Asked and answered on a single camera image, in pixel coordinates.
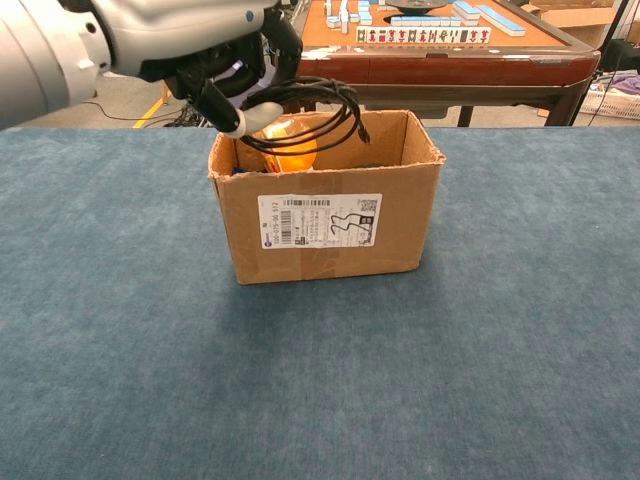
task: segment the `table leg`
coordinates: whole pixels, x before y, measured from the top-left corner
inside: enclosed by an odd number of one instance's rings
[[[463,105],[460,108],[460,116],[458,117],[459,127],[468,127],[471,124],[471,116],[473,115],[473,107]]]
[[[573,92],[560,97],[547,117],[545,126],[547,127],[566,127],[573,125],[576,110],[580,106],[582,100],[582,92]]]

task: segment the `cardboard flap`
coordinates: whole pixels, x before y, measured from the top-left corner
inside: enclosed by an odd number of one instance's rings
[[[615,17],[612,8],[585,8],[578,10],[549,10],[542,20],[558,28],[609,25]]]

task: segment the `black wire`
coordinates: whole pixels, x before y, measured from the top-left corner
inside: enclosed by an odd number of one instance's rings
[[[636,5],[636,8],[634,9],[633,15],[631,16],[631,18],[636,18],[636,15],[638,14],[638,7],[640,7],[640,3],[638,3]],[[607,51],[609,50],[609,48],[611,47],[611,41],[609,41],[609,43],[607,44],[607,47],[605,49],[605,51],[602,53],[602,58],[605,57],[605,55],[607,54]],[[604,89],[604,92],[602,94],[602,98],[600,99],[600,104],[598,105],[598,108],[596,108],[595,113],[593,114],[593,116],[591,117],[591,120],[589,120],[589,123],[587,124],[587,128],[591,126],[591,124],[593,123],[593,121],[595,120],[595,118],[598,116],[598,114],[600,113],[600,109],[602,108],[602,106],[604,105],[604,101],[607,98],[607,93],[609,92],[609,89],[611,88],[611,85],[613,85],[613,81],[616,78],[616,74],[618,73],[618,68],[620,68],[620,63],[622,62],[622,54],[623,52],[621,51],[618,55],[618,60],[616,61],[616,66],[613,69],[613,74],[611,75],[611,80],[609,80],[609,83],[607,83],[607,86]]]
[[[242,104],[242,109],[246,110],[265,102],[275,102],[280,105],[286,105],[293,101],[340,103],[342,107],[328,120],[304,132],[274,139],[247,135],[242,137],[242,141],[262,153],[279,156],[306,155],[329,150],[345,142],[356,130],[358,131],[360,139],[365,143],[369,143],[370,137],[362,122],[356,91],[347,84],[338,82],[337,80],[320,77],[299,77],[278,85],[271,85],[250,95]],[[302,152],[279,150],[285,147],[302,145],[324,137],[340,125],[349,121],[349,119],[353,120],[351,127],[347,133],[338,140]]]
[[[87,105],[95,105],[96,107],[98,107],[102,111],[102,114],[105,117],[110,118],[111,120],[122,120],[122,121],[125,121],[125,122],[138,122],[140,120],[155,120],[156,118],[169,117],[171,115],[175,115],[176,113],[180,113],[181,112],[181,110],[176,110],[175,112],[164,113],[162,115],[157,115],[155,117],[150,117],[150,118],[124,118],[124,117],[114,117],[112,115],[109,115],[107,112],[104,111],[104,108],[102,108],[102,105],[100,105],[97,102],[80,102],[80,103],[85,103]]]

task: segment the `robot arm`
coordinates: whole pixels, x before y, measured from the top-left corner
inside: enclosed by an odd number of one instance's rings
[[[166,79],[220,131],[253,133],[282,107],[242,112],[227,97],[264,75],[263,35],[279,52],[273,81],[293,77],[302,43],[277,0],[2,0],[0,129],[90,98],[111,70]]]

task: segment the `open cardboard box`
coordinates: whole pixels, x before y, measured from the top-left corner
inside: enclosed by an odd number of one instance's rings
[[[612,0],[532,0],[522,9],[598,48],[616,11]]]
[[[315,126],[330,115],[295,118]],[[418,267],[445,157],[411,112],[363,112],[363,121],[370,144],[354,135],[320,152],[313,170],[295,173],[261,173],[261,153],[218,135],[209,178],[239,283]],[[323,143],[342,136],[348,126]],[[238,168],[248,172],[234,175]]]

